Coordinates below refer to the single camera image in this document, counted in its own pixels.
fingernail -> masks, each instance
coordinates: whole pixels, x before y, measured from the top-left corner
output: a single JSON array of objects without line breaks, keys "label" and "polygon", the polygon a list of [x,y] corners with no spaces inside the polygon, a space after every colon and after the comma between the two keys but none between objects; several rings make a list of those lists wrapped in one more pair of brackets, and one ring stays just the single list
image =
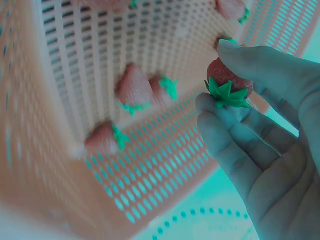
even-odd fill
[{"label": "fingernail", "polygon": [[241,46],[236,44],[235,42],[225,40],[225,39],[220,39],[218,43],[218,48],[224,51],[230,51],[230,50],[239,49],[241,48]]}]

strawberry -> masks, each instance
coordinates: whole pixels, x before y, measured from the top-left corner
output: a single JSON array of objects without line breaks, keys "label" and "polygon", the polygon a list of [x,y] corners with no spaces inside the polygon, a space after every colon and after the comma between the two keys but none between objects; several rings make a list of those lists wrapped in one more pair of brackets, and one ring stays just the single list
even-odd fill
[{"label": "strawberry", "polygon": [[216,98],[218,108],[224,105],[250,107],[246,99],[252,92],[253,82],[236,76],[219,57],[208,66],[206,79],[206,88]]},{"label": "strawberry", "polygon": [[236,40],[234,40],[232,37],[226,35],[226,34],[219,34],[219,36],[215,39],[214,45],[213,45],[213,49],[217,51],[218,49],[218,43],[220,39],[224,39],[224,40],[228,40],[234,43],[237,43]]},{"label": "strawberry", "polygon": [[111,122],[104,122],[97,126],[90,136],[84,141],[84,146],[89,153],[116,154],[122,151],[129,138]]},{"label": "strawberry", "polygon": [[148,107],[153,98],[147,76],[135,64],[129,64],[126,67],[115,91],[122,103],[121,106],[131,115],[136,110]]},{"label": "strawberry", "polygon": [[248,19],[249,10],[242,0],[215,0],[215,7],[227,20],[237,19],[243,23]]},{"label": "strawberry", "polygon": [[152,91],[153,100],[151,104],[168,104],[172,100],[176,101],[178,99],[178,93],[176,90],[177,81],[171,81],[167,77],[155,76],[149,80]]},{"label": "strawberry", "polygon": [[123,13],[132,0],[71,0],[79,6],[88,6],[93,10],[107,10]]}]

hand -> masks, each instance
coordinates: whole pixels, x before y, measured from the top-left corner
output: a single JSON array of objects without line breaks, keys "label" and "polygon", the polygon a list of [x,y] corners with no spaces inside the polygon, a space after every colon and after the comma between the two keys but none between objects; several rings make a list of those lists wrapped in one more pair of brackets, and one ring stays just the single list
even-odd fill
[{"label": "hand", "polygon": [[253,108],[216,108],[202,93],[195,102],[204,142],[261,240],[320,239],[320,64],[225,40],[218,54],[232,72],[254,81],[254,90],[299,137]]}]

green leaf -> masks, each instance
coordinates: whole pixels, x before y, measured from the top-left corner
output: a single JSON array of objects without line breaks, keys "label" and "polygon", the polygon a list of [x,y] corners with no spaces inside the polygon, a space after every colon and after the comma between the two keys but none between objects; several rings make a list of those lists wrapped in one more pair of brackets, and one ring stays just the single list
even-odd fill
[{"label": "green leaf", "polygon": [[234,91],[232,93],[230,93],[229,98],[231,99],[244,99],[245,96],[248,94],[248,88],[244,88],[242,90],[239,91]]},{"label": "green leaf", "polygon": [[218,109],[222,108],[224,105],[225,105],[225,103],[222,102],[222,101],[217,101],[217,102],[215,103],[215,106],[216,106]]},{"label": "green leaf", "polygon": [[218,91],[224,99],[227,99],[229,98],[231,88],[232,88],[232,81],[228,81],[227,83],[219,86]]},{"label": "green leaf", "polygon": [[208,84],[208,82],[207,82],[206,80],[204,80],[204,83],[205,83],[206,89],[208,89],[208,91],[209,91],[209,84]]},{"label": "green leaf", "polygon": [[132,0],[131,7],[135,9],[137,7],[138,0]]},{"label": "green leaf", "polygon": [[165,88],[165,92],[173,99],[178,100],[178,91],[176,86],[178,85],[178,80],[171,81],[168,77],[163,77],[159,81],[159,85],[162,88]]},{"label": "green leaf", "polygon": [[119,102],[120,107],[125,110],[126,112],[130,113],[130,115],[134,115],[136,111],[142,111],[145,110],[150,106],[150,102],[147,102],[145,104],[138,104],[138,105],[129,105],[129,104],[123,104]]},{"label": "green leaf", "polygon": [[205,82],[205,86],[210,94],[216,99],[216,107],[222,108],[224,105],[235,108],[250,108],[245,96],[248,94],[248,89],[242,89],[236,92],[231,92],[233,82],[230,80],[227,83],[218,86],[213,77],[209,77],[209,81]]},{"label": "green leaf", "polygon": [[116,140],[116,143],[118,145],[119,151],[122,152],[127,143],[130,143],[130,138],[127,135],[124,135],[119,128],[117,128],[115,125],[112,125],[113,128],[113,136]]},{"label": "green leaf", "polygon": [[216,83],[213,77],[209,77],[209,92],[212,96],[214,96],[217,99],[222,97],[218,89],[218,84]]},{"label": "green leaf", "polygon": [[238,22],[242,24],[244,21],[248,20],[248,16],[250,14],[250,10],[246,7],[244,11],[244,15],[242,18],[238,19]]}]

pink basket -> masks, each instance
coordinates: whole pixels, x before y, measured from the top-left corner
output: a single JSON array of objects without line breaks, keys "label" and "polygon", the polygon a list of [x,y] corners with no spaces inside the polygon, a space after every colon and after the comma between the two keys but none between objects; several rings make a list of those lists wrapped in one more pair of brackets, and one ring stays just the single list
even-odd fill
[{"label": "pink basket", "polygon": [[[0,0],[1,202],[70,236],[135,236],[217,168],[194,106],[217,57],[216,37],[301,56],[320,7],[290,4],[257,0],[242,27],[216,12],[213,0],[141,0],[123,13],[69,0]],[[178,79],[180,100],[134,117],[124,112],[114,88],[129,62]],[[256,94],[251,101],[268,108]],[[114,156],[76,158],[104,119],[131,143]]]}]

